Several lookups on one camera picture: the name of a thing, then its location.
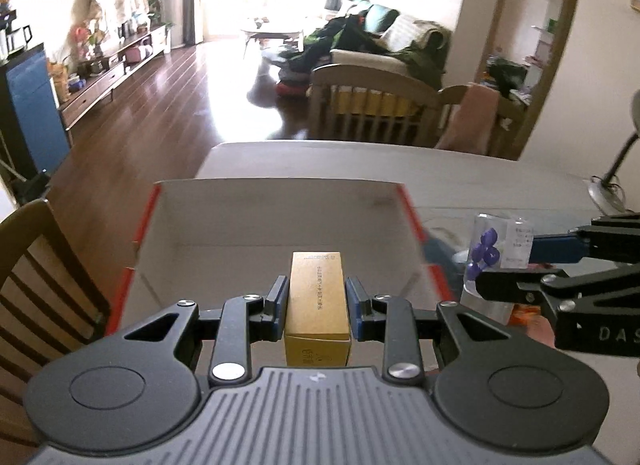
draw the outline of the wooden door frame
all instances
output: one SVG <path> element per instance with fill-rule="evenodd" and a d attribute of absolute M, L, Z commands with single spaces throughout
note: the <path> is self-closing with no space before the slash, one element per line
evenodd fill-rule
<path fill-rule="evenodd" d="M 527 140 L 533 131 L 533 128 L 538 121 L 540 112 L 545 104 L 546 97 L 551 89 L 553 81 L 558 72 L 560 61 L 562 60 L 562 54 L 566 47 L 567 39 L 569 38 L 569 32 L 571 31 L 571 25 L 574 21 L 575 9 L 577 7 L 578 0 L 562 0 L 562 10 L 560 17 L 558 18 L 558 25 L 554 33 L 554 42 L 551 47 L 551 54 L 549 62 L 546 64 L 545 69 L 542 72 L 542 76 L 536 84 L 536 87 L 531 96 L 531 103 L 527 108 L 527 112 L 524 118 L 524 124 L 520 128 L 516 135 L 513 145 L 507 152 L 506 158 L 510 160 L 517 160 L 520 158 L 522 151 L 524 150 Z M 480 80 L 486 60 L 493 51 L 495 35 L 500 23 L 500 17 L 502 16 L 502 10 L 504 8 L 504 0 L 498 0 L 496 3 L 496 9 L 494 12 L 494 18 L 487 35 L 486 44 L 484 46 L 484 52 L 482 54 L 482 62 L 476 72 L 476 82 Z"/>

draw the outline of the blue cabinet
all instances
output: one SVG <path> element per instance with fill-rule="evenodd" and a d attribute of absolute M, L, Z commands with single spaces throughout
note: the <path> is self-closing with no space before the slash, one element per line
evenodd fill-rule
<path fill-rule="evenodd" d="M 15 169 L 28 179 L 44 169 L 53 173 L 69 152 L 42 44 L 0 66 L 0 132 Z"/>

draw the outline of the white label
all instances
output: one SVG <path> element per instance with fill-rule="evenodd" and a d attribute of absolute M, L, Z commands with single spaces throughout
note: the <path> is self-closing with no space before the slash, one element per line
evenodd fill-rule
<path fill-rule="evenodd" d="M 500 268 L 527 268 L 532 244 L 533 228 L 531 225 L 527 222 L 508 220 Z"/>

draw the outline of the open white box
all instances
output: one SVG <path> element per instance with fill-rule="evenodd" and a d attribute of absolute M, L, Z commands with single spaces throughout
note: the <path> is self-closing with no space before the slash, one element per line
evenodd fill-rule
<path fill-rule="evenodd" d="M 122 316 L 114 323 L 121 327 L 180 299 L 210 309 L 237 295 L 265 294 L 278 275 L 290 274 L 295 251 L 340 252 L 344 276 L 358 277 L 370 295 L 402 295 L 421 308 L 440 300 L 424 264 L 422 230 L 399 184 L 161 182 L 138 241 L 138 263 L 122 288 Z M 284 364 L 282 348 L 269 353 L 268 363 Z M 358 353 L 354 348 L 351 363 L 360 360 Z"/>

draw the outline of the pink cloth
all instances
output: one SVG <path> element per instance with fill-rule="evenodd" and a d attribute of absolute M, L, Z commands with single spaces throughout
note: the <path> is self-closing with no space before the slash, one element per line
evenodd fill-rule
<path fill-rule="evenodd" d="M 472 84 L 462 97 L 460 108 L 449 119 L 437 150 L 485 155 L 500 102 L 500 93 L 487 86 Z"/>

